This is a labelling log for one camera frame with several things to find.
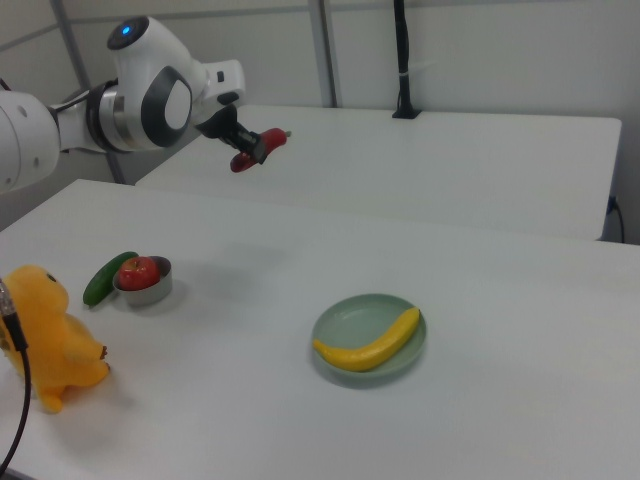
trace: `yellow banana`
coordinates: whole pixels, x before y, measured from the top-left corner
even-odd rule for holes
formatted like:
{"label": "yellow banana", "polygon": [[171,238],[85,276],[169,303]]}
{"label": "yellow banana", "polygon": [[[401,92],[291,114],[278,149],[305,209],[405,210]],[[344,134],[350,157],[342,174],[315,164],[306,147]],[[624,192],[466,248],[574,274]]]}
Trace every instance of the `yellow banana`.
{"label": "yellow banana", "polygon": [[364,347],[348,349],[325,345],[317,338],[313,348],[328,363],[351,372],[370,370],[389,360],[411,338],[418,327],[420,310],[417,307],[403,312],[378,339]]}

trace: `metal bowl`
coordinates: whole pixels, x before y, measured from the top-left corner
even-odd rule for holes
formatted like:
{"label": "metal bowl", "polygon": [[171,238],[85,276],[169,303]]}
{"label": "metal bowl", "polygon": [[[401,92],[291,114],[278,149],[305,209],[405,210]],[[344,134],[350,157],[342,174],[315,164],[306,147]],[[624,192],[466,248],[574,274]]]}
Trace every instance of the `metal bowl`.
{"label": "metal bowl", "polygon": [[118,284],[118,274],[113,276],[113,288],[124,297],[129,305],[134,307],[140,307],[143,305],[150,305],[155,302],[159,302],[164,297],[169,295],[173,286],[171,279],[171,262],[164,257],[151,258],[160,270],[160,281],[150,287],[143,288],[142,290],[122,290]]}

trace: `white wall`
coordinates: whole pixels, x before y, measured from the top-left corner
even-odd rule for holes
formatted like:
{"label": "white wall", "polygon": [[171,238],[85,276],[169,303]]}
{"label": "white wall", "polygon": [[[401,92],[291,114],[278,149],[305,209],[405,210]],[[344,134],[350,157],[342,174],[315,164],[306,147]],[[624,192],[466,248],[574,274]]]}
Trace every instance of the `white wall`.
{"label": "white wall", "polygon": [[[116,76],[106,47],[113,28],[144,14],[157,16],[202,62],[239,60],[246,75],[244,103],[323,106],[329,102],[307,0],[117,0],[108,5],[65,0],[64,5],[92,85]],[[138,181],[194,135],[168,151],[120,155],[127,183]]]}
{"label": "white wall", "polygon": [[[407,4],[412,5],[406,16],[414,105],[622,120],[614,192],[625,215],[627,240],[640,243],[640,1]],[[331,1],[334,66],[344,107],[395,109],[391,5]],[[609,223],[617,231],[616,222]]]}
{"label": "white wall", "polygon": [[[0,76],[14,90],[45,104],[62,101],[79,88],[48,0],[1,0]],[[113,181],[103,156],[61,155],[53,175],[0,197],[0,230],[77,178]]]}

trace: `black pole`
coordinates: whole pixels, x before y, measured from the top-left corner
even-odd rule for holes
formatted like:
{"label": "black pole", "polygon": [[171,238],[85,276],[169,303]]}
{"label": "black pole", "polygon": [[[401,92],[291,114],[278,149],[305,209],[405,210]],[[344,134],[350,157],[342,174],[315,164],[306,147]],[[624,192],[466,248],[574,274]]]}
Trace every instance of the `black pole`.
{"label": "black pole", "polygon": [[398,47],[398,76],[400,79],[400,95],[398,109],[393,118],[414,119],[420,113],[411,105],[409,90],[409,30],[404,16],[404,0],[393,0],[393,11],[396,17],[396,45]]}

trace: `apple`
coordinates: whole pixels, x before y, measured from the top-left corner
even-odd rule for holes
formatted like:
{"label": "apple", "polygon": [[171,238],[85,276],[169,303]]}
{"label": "apple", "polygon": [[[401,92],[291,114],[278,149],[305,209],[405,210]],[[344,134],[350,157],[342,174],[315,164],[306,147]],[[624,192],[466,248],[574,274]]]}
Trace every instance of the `apple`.
{"label": "apple", "polygon": [[150,257],[133,257],[118,270],[121,290],[142,290],[160,281],[160,269]]}

